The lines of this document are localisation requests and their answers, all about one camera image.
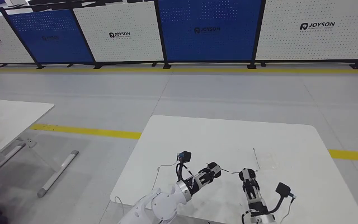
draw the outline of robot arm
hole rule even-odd
[[[276,207],[269,211],[267,209],[265,200],[261,196],[260,186],[256,181],[255,172],[252,169],[243,169],[241,172],[239,172],[239,177],[243,181],[242,189],[246,194],[249,207],[249,211],[247,211],[245,214],[242,214],[242,224],[274,224],[276,221],[273,213],[280,208],[284,198],[287,198],[288,196],[292,197],[291,203],[296,198],[296,196],[291,193],[290,187],[283,183],[279,183],[276,188],[276,192],[280,194],[280,200]],[[250,213],[250,217],[245,221],[244,217],[247,213]]]
[[[179,154],[180,164],[178,165],[185,167],[183,164],[190,161],[190,156],[191,153],[189,152]],[[171,193],[164,193],[160,188],[153,189],[148,195],[140,199],[118,224],[152,224],[145,213],[148,203],[151,203],[154,215],[160,220],[160,224],[170,224],[177,215],[178,204],[186,204],[202,187],[213,182],[214,178],[218,178],[220,175],[221,168],[214,162],[186,180],[181,177],[181,169],[179,169],[177,170],[179,181],[174,183]]]

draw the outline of pegboard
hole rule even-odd
[[[256,59],[358,59],[357,24],[357,0],[266,0]]]
[[[251,60],[261,0],[159,0],[168,60]]]
[[[0,63],[33,63],[3,16],[0,16]]]
[[[9,15],[39,63],[92,62],[70,10]]]
[[[154,2],[74,9],[97,62],[163,60]]]

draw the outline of white table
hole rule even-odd
[[[253,148],[256,150],[258,163]],[[197,173],[208,162],[230,172],[258,169],[257,181],[268,209],[279,200],[283,182],[297,195],[284,223],[352,223],[358,206],[316,129],[309,125],[153,116],[136,144],[112,193],[133,205],[148,194],[159,165],[173,164],[176,153],[192,152],[187,163]],[[156,187],[170,192],[175,166],[160,169]],[[285,199],[275,213],[278,223],[288,211]],[[222,176],[196,193],[178,214],[221,223],[241,224],[248,209],[242,182],[235,174]]]
[[[72,151],[63,164],[59,165],[50,157],[46,150],[41,150],[40,145],[24,132],[47,114],[54,106],[54,104],[40,102],[0,100],[0,166],[8,161],[21,148],[28,145],[30,149],[55,171],[52,177],[37,193],[37,196],[40,198],[46,194],[59,175],[78,154],[78,151]],[[3,155],[1,152],[17,139],[22,140],[22,142],[8,154]]]

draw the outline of yellow tape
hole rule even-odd
[[[328,150],[332,158],[341,158],[343,160],[358,160],[358,152],[344,150]]]
[[[34,124],[31,129],[33,130],[48,130],[50,132],[64,132],[73,134],[89,134],[92,136],[107,136],[116,138],[132,138],[139,139],[141,133],[139,132],[123,132],[121,130],[105,130],[94,128],[78,128],[68,126],[58,126],[49,124]]]
[[[22,69],[22,68],[1,68],[0,72],[254,72],[254,73],[358,73],[358,69],[245,69],[245,68],[43,68],[43,69]]]
[[[139,132],[124,132],[121,130],[106,130],[106,129],[94,129],[94,128],[79,128],[58,126],[50,124],[34,124],[31,127],[32,130],[47,130],[50,132],[64,132],[73,134],[88,134],[92,136],[106,136],[115,138],[131,138],[139,139],[141,133]],[[340,158],[343,160],[358,160],[358,152],[344,151],[344,150],[328,150],[332,158]]]

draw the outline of gray floor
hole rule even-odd
[[[351,69],[343,64],[268,68]],[[327,148],[358,151],[357,74],[53,73],[46,69],[51,67],[38,73],[0,72],[0,99],[55,103],[39,123],[131,132],[143,131],[152,115],[310,124]],[[72,150],[80,154],[41,199],[36,192],[52,171],[26,149],[6,163],[0,169],[0,208],[11,223],[117,223],[122,211],[109,196],[136,140],[29,132],[58,161]],[[358,200],[358,161],[335,162]],[[180,217],[176,222],[203,221]]]

